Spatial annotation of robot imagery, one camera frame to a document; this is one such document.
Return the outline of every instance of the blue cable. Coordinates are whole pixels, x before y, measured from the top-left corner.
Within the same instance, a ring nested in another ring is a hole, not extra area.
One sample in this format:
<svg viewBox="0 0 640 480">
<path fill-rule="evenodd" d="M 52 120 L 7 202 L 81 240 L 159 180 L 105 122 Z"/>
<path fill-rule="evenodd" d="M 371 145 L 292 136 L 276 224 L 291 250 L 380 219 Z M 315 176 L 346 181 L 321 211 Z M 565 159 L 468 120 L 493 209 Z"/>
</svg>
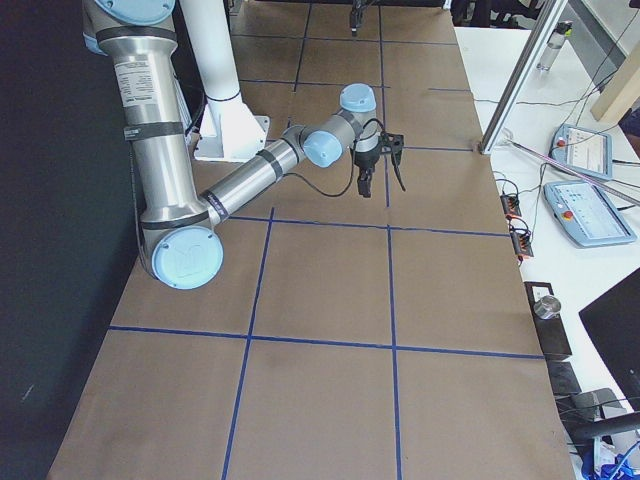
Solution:
<svg viewBox="0 0 640 480">
<path fill-rule="evenodd" d="M 613 480 L 616 475 L 618 474 L 618 472 L 620 471 L 620 469 L 622 468 L 622 465 L 624 465 L 624 462 L 627 461 L 627 459 L 631 456 L 631 454 L 633 453 L 633 451 L 636 449 L 636 447 L 640 446 L 640 441 L 636 442 L 629 450 L 627 450 L 627 453 L 625 453 L 622 458 L 620 459 L 620 461 L 618 462 L 618 464 L 616 465 L 616 468 L 613 469 L 613 471 L 611 472 L 611 475 L 609 475 L 608 478 L 605 478 L 603 480 Z"/>
</svg>

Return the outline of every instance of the white table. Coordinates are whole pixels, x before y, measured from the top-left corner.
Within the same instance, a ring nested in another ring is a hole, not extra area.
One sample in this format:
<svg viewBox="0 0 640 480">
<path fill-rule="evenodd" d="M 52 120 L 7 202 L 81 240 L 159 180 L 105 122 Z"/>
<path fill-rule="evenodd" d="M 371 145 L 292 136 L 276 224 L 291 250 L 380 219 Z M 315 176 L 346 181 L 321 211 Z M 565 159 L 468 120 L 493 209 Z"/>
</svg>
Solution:
<svg viewBox="0 0 640 480">
<path fill-rule="evenodd" d="M 469 84 L 476 100 L 498 101 L 511 75 L 515 63 L 527 41 L 524 30 L 497 30 L 456 28 L 456 35 L 464 60 Z M 535 71 L 527 80 L 518 101 L 561 103 L 583 96 L 591 79 L 567 42 L 549 72 Z M 600 124 L 590 113 L 590 106 L 599 94 L 592 95 L 582 114 L 580 126 L 603 130 L 611 124 Z M 496 108 L 495 103 L 476 101 L 476 111 L 483 130 Z M 573 104 L 562 107 L 548 105 L 516 105 L 506 127 L 517 142 L 540 153 L 547 153 L 551 138 L 563 121 L 574 123 L 581 109 L 579 105 L 572 117 L 565 120 Z M 638 161 L 622 131 L 610 130 L 613 137 L 613 158 Z M 494 170 L 503 172 L 521 190 L 539 183 L 540 161 L 512 147 L 495 149 L 491 155 Z M 570 177 L 547 169 L 544 181 Z M 614 165 L 614 178 L 640 184 L 640 168 Z M 611 184 L 614 188 L 640 197 L 640 190 Z M 625 205 L 616 197 L 617 206 Z M 521 196 L 524 219 L 534 224 L 536 193 Z M 631 228 L 640 234 L 640 208 L 623 213 Z M 557 221 L 541 198 L 533 241 L 535 257 L 525 260 L 521 267 L 523 281 L 550 282 L 555 295 L 562 302 L 562 319 L 573 356 L 570 361 L 583 391 L 612 388 L 619 398 L 622 392 L 611 377 L 602 359 L 591 343 L 578 315 L 579 311 L 605 291 L 640 267 L 640 242 L 630 245 L 578 249 L 565 236 Z"/>
</svg>

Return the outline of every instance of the black screen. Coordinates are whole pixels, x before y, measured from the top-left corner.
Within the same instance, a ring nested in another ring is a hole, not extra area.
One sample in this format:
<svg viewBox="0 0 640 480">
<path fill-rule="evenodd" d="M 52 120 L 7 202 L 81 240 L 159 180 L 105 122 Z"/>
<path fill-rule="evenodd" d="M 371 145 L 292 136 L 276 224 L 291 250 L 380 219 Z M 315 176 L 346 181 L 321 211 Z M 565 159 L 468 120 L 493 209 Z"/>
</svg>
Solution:
<svg viewBox="0 0 640 480">
<path fill-rule="evenodd" d="M 640 269 L 585 307 L 580 318 L 624 395 L 640 397 Z M 640 410 L 640 398 L 629 403 Z"/>
</svg>

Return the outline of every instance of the warning label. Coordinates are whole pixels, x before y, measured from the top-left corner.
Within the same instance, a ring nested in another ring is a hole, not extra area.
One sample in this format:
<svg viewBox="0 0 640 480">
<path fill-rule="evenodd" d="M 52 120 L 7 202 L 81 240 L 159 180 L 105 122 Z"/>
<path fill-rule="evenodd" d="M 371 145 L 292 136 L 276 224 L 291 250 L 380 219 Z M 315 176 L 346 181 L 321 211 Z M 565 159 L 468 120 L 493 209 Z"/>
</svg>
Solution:
<svg viewBox="0 0 640 480">
<path fill-rule="evenodd" d="M 134 107 L 157 103 L 149 62 L 125 62 L 115 66 L 122 105 Z"/>
</svg>

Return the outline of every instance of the blue joint cap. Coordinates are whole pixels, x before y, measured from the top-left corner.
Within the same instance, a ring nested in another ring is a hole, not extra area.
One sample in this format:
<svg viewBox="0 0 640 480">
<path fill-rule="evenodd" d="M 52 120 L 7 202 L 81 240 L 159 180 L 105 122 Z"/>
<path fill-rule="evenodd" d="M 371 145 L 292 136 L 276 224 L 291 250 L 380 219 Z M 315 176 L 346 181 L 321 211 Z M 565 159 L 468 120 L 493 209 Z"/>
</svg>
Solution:
<svg viewBox="0 0 640 480">
<path fill-rule="evenodd" d="M 376 109 L 373 89 L 364 83 L 352 83 L 340 93 L 340 106 L 354 113 L 366 113 Z"/>
<path fill-rule="evenodd" d="M 342 145 L 333 133 L 317 130 L 307 137 L 302 146 L 309 160 L 326 168 L 342 156 Z"/>
<path fill-rule="evenodd" d="M 100 47 L 98 46 L 98 40 L 96 40 L 95 37 L 87 35 L 86 33 L 83 33 L 82 36 L 84 37 L 84 46 L 87 47 L 91 53 L 106 55 L 106 53 L 100 50 Z"/>
<path fill-rule="evenodd" d="M 149 26 L 165 20 L 176 0 L 94 0 L 109 15 L 123 23 Z"/>
<path fill-rule="evenodd" d="M 156 277 L 178 290 L 198 288 L 216 276 L 224 252 L 218 236 L 199 226 L 174 230 L 153 250 Z"/>
</svg>

